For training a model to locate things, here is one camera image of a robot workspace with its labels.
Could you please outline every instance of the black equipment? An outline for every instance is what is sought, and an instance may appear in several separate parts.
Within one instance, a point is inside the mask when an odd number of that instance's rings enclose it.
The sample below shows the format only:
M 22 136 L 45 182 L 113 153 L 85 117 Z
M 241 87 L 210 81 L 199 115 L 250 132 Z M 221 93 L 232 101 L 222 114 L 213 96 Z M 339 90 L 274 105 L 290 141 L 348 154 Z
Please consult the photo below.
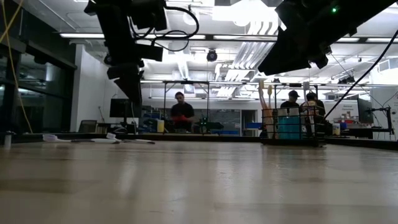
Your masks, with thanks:
M 373 129 L 373 131 L 377 132 L 388 132 L 391 135 L 395 135 L 394 128 L 392 128 L 391 121 L 391 107 L 387 108 L 372 108 L 372 103 L 366 100 L 362 100 L 358 98 L 358 113 L 359 113 L 359 121 L 361 123 L 373 123 L 373 112 L 375 111 L 385 111 L 387 116 L 387 129 Z
M 328 64 L 330 45 L 356 33 L 356 28 L 396 0 L 285 0 L 275 11 L 285 24 L 259 71 L 274 75 Z
M 215 62 L 215 61 L 217 61 L 217 57 L 218 56 L 217 56 L 216 50 L 210 49 L 209 52 L 207 53 L 206 59 L 208 62 Z
M 372 103 L 370 101 L 357 99 L 359 122 L 363 124 L 373 124 Z
M 127 99 L 111 99 L 111 118 L 123 118 L 122 125 L 127 126 L 127 118 L 140 118 L 141 107 Z
M 108 78 L 135 104 L 142 105 L 140 80 L 142 58 L 162 61 L 163 48 L 137 44 L 131 34 L 132 24 L 138 29 L 149 28 L 160 31 L 167 28 L 164 0 L 89 0 L 85 13 L 97 15 L 101 25 L 105 46 L 109 54 L 105 58 Z

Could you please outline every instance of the black cable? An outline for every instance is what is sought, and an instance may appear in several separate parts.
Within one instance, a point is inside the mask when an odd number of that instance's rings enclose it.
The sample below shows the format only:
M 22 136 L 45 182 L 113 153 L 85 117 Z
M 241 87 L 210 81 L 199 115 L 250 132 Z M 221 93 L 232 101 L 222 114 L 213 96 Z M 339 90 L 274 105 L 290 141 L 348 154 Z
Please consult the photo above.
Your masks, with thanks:
M 139 34 L 136 32 L 136 30 L 134 29 L 131 16 L 129 16 L 129 25 L 130 25 L 130 28 L 131 28 L 131 30 L 132 30 L 132 33 L 134 34 L 134 38 L 135 38 L 136 40 L 144 39 L 145 37 L 148 36 L 148 34 L 150 34 L 150 33 L 152 32 L 152 30 L 154 30 L 153 27 L 150 27 L 144 35 L 139 35 Z
M 392 97 L 390 97 L 386 102 L 383 103 L 383 105 L 381 106 L 382 108 L 384 108 L 384 105 L 386 105 L 386 103 L 388 103 L 388 101 L 390 101 L 391 99 L 393 99 L 394 96 L 396 96 L 396 94 L 398 93 L 398 91 L 396 91 Z
M 332 107 L 332 109 L 326 114 L 326 116 L 324 117 L 324 119 L 326 119 L 330 113 L 336 109 L 336 107 L 341 103 L 341 101 L 343 101 L 344 97 L 346 97 L 348 95 L 348 93 L 366 76 L 368 75 L 368 73 L 380 62 L 380 60 L 383 58 L 383 56 L 386 54 L 386 52 L 388 51 L 388 49 L 390 48 L 390 46 L 392 45 L 392 43 L 394 42 L 394 40 L 396 39 L 398 35 L 398 30 L 396 31 L 396 33 L 392 36 L 390 42 L 387 44 L 387 47 L 383 50 L 383 52 L 380 54 L 379 58 L 373 63 L 373 65 L 361 76 L 361 78 L 359 78 L 348 90 L 347 92 L 340 98 L 340 100 L 337 101 L 337 103 Z
M 155 43 L 155 44 L 161 46 L 162 48 L 164 48 L 164 49 L 166 49 L 166 50 L 168 50 L 168 51 L 171 51 L 171 52 L 179 52 L 179 51 L 182 51 L 182 50 L 184 50 L 184 49 L 186 49 L 186 48 L 188 47 L 189 41 L 187 41 L 187 43 L 185 44 L 184 47 L 182 47 L 181 49 L 177 49 L 177 50 L 169 49 L 169 48 L 167 48 L 167 47 L 165 47 L 165 46 L 163 46 L 162 44 L 159 44 L 159 43 Z
M 183 34 L 185 34 L 185 35 L 188 35 L 185 31 L 182 31 L 182 30 L 171 30 L 171 31 L 166 32 L 165 34 L 162 34 L 161 36 L 156 36 L 155 31 L 154 31 L 154 35 L 155 35 L 156 37 L 162 37 L 162 36 L 168 35 L 168 34 L 170 34 L 170 33 L 172 33 L 172 32 L 180 32 L 180 33 L 183 33 Z M 182 51 L 182 50 L 184 50 L 184 49 L 186 49 L 186 48 L 188 47 L 189 39 L 187 39 L 187 43 L 185 44 L 184 47 L 182 47 L 181 49 L 177 49 L 177 50 L 172 50 L 172 49 L 169 49 L 169 48 L 163 46 L 162 44 L 158 44 L 158 43 L 155 41 L 155 39 L 154 39 L 154 40 L 152 41 L 151 45 L 153 46 L 153 45 L 155 45 L 155 44 L 157 44 L 157 45 L 163 47 L 164 49 L 166 49 L 166 50 L 168 50 L 168 51 L 171 51 L 171 52 L 179 52 L 179 51 Z
M 376 121 L 377 121 L 377 125 L 378 125 L 379 127 L 381 127 L 380 121 L 378 120 L 377 116 L 376 116 L 373 112 L 372 112 L 372 114 L 373 114 L 374 118 L 375 118 Z
M 348 72 L 347 72 L 347 70 L 342 66 L 342 64 L 340 64 L 340 62 L 339 61 L 337 61 L 337 59 L 335 58 L 335 56 L 333 55 L 333 54 L 331 54 L 331 56 L 336 60 L 336 62 L 340 65 L 340 67 L 344 70 L 344 72 L 347 74 L 347 75 L 350 75 Z M 379 103 L 369 92 L 367 92 L 362 86 L 359 86 L 359 87 L 361 87 L 361 89 L 363 89 L 365 92 L 366 92 L 366 94 L 368 94 L 376 103 L 378 103 L 381 107 L 383 107 L 382 105 L 381 105 L 381 103 Z
M 174 11 L 180 11 L 180 12 L 187 13 L 195 21 L 196 29 L 191 34 L 186 34 L 186 32 L 184 32 L 182 30 L 171 30 L 171 31 L 168 31 L 165 34 L 162 34 L 161 36 L 155 37 L 153 39 L 152 43 L 151 43 L 151 46 L 155 45 L 156 40 L 159 40 L 159 39 L 162 39 L 162 40 L 187 40 L 187 39 L 193 37 L 194 35 L 196 35 L 199 32 L 199 21 L 198 21 L 197 17 L 192 12 L 190 12 L 189 10 L 186 10 L 184 8 L 181 8 L 181 7 L 165 6 L 164 8 L 168 9 L 168 10 L 174 10 Z M 182 32 L 182 33 L 185 34 L 185 36 L 184 37 L 167 37 L 166 36 L 168 34 L 171 34 L 172 32 Z

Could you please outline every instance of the man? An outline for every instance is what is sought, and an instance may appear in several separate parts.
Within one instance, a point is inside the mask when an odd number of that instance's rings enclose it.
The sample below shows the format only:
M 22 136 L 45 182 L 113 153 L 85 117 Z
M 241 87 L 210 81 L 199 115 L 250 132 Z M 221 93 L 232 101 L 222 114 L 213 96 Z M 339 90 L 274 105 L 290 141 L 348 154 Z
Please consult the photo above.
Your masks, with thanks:
M 326 114 L 325 105 L 323 104 L 322 101 L 318 100 L 318 96 L 317 96 L 316 93 L 312 93 L 312 92 L 308 93 L 307 94 L 307 100 L 308 101 L 314 101 L 314 102 L 317 103 L 317 106 L 318 106 L 317 110 L 318 110 L 318 114 L 319 115 L 324 116 Z
M 308 93 L 307 94 L 307 101 L 308 102 L 312 101 L 312 102 L 316 103 L 316 106 L 317 106 L 316 110 L 318 112 L 317 113 L 318 115 L 323 117 L 326 114 L 325 105 L 323 104 L 322 101 L 318 100 L 318 96 L 317 96 L 316 93 L 313 93 L 313 92 Z M 322 125 L 319 125 L 319 124 L 323 124 L 323 118 L 320 117 L 320 116 L 314 116 L 313 117 L 313 122 L 316 124 L 315 125 L 316 133 L 323 133 L 325 131 L 325 128 L 323 128 Z M 309 118 L 305 118 L 305 122 L 306 122 L 305 126 L 306 126 L 306 129 L 307 129 L 307 134 L 308 134 L 308 136 L 312 136 L 311 126 L 309 125 L 310 124 Z
M 287 112 L 289 113 L 289 108 L 296 107 L 298 108 L 300 105 L 296 103 L 297 98 L 300 97 L 297 91 L 292 90 L 289 92 L 289 100 L 283 102 L 280 107 L 281 108 L 287 108 Z
M 174 121 L 175 129 L 186 129 L 188 132 L 192 131 L 192 122 L 194 117 L 193 108 L 190 104 L 185 102 L 184 94 L 178 92 L 175 94 L 177 104 L 172 107 L 171 115 Z

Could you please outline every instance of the glass wall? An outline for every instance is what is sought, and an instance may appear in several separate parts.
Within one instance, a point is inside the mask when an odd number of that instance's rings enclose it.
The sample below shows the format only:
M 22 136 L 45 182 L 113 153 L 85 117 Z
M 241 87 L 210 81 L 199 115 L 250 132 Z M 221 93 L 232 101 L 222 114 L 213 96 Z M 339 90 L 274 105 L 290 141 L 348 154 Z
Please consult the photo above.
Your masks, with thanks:
M 0 108 L 2 108 L 2 101 L 4 99 L 4 85 L 0 84 Z
M 72 94 L 71 75 L 48 62 L 40 62 L 33 55 L 21 55 L 19 82 L 53 94 L 70 96 Z
M 5 78 L 7 72 L 7 58 L 0 56 L 0 78 Z
M 1 119 L 22 133 L 59 133 L 70 129 L 73 71 L 61 69 L 30 54 L 14 55 L 19 89 L 7 77 L 7 57 L 0 57 Z
M 68 126 L 63 126 L 64 100 L 34 91 L 20 88 L 22 103 L 34 133 L 68 131 Z M 16 123 L 23 130 L 29 132 L 22 105 L 16 104 Z

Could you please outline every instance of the white wall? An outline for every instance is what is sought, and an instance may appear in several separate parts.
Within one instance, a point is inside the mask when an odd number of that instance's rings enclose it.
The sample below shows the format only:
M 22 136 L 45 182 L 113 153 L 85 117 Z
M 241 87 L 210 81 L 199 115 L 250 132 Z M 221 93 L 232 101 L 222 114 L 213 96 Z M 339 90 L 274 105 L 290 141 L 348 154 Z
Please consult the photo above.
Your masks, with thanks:
M 98 107 L 101 107 L 106 122 L 115 122 L 109 117 L 110 100 L 117 94 L 118 87 L 108 80 L 108 70 L 102 62 L 95 59 L 83 45 L 76 47 L 75 71 L 73 83 L 71 131 L 78 131 L 82 120 L 101 121 Z

